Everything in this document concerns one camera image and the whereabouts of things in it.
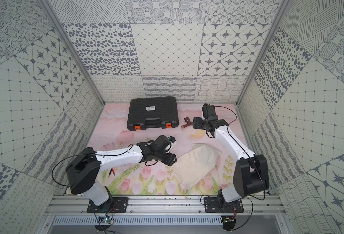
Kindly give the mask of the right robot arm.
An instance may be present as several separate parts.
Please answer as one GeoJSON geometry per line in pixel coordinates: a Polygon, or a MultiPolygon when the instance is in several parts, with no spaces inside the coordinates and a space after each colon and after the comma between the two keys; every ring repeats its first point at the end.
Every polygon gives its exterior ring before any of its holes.
{"type": "Polygon", "coordinates": [[[232,184],[220,189],[217,195],[221,209],[255,193],[266,193],[269,189],[267,159],[248,149],[231,130],[229,123],[219,119],[215,106],[204,104],[203,116],[195,117],[193,128],[205,130],[207,135],[215,138],[227,150],[235,161],[232,184]]]}

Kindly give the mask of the beige cloth soil bag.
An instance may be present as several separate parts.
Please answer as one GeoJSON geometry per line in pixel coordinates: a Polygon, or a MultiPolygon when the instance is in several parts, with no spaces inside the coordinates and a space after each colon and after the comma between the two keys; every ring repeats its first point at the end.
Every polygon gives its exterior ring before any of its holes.
{"type": "Polygon", "coordinates": [[[183,154],[172,169],[184,190],[190,190],[212,171],[221,151],[208,145],[193,144],[192,150],[183,154]]]}

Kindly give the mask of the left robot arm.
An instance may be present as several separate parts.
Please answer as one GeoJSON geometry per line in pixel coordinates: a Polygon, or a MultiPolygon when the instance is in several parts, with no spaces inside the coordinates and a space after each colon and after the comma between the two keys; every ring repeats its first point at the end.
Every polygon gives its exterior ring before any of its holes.
{"type": "Polygon", "coordinates": [[[92,147],[84,149],[66,167],[71,194],[89,198],[96,206],[112,200],[109,189],[96,178],[108,169],[149,161],[161,162],[172,166],[177,162],[170,150],[176,139],[172,136],[159,136],[156,140],[137,143],[128,148],[113,151],[95,151],[92,147]]]}

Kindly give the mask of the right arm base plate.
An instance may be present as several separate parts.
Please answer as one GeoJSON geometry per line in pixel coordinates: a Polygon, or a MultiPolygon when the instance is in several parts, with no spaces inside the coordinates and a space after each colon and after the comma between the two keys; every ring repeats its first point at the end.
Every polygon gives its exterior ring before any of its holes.
{"type": "Polygon", "coordinates": [[[244,207],[241,200],[225,202],[217,197],[203,197],[201,199],[206,213],[243,213],[244,207]]]}

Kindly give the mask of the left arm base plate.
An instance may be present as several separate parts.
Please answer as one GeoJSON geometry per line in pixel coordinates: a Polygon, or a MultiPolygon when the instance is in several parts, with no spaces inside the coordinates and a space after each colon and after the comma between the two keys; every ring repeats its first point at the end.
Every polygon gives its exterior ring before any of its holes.
{"type": "Polygon", "coordinates": [[[92,200],[89,200],[87,213],[125,213],[128,207],[128,197],[115,197],[104,202],[102,205],[95,205],[92,200]]]}

